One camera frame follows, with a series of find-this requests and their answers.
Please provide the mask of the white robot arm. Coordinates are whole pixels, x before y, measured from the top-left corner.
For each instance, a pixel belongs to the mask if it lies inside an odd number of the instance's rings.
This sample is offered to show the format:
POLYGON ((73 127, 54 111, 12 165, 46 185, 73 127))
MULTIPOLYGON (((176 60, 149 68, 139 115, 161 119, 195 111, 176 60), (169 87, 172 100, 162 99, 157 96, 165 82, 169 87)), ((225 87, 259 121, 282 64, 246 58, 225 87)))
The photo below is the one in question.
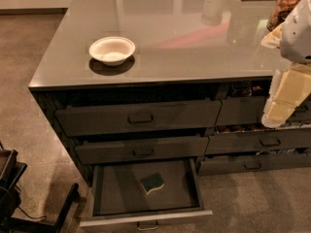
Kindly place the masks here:
POLYGON ((311 0, 300 0, 285 21, 263 38, 267 48, 280 48, 290 60, 287 70, 275 71, 261 123, 277 128, 284 124, 311 94, 311 0))

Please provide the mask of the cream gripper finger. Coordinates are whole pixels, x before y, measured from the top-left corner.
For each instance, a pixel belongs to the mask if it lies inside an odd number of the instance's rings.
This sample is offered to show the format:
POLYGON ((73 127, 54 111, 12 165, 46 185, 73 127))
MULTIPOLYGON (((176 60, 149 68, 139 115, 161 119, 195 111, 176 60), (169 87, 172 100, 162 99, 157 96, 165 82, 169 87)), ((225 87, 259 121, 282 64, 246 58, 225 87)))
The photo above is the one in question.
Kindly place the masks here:
POLYGON ((261 123, 268 128, 284 124, 295 109, 311 94, 311 66, 293 63, 273 75, 261 123))
POLYGON ((275 29, 263 37, 260 44, 269 49, 276 49, 280 47, 280 41, 283 31, 283 23, 279 24, 275 29))

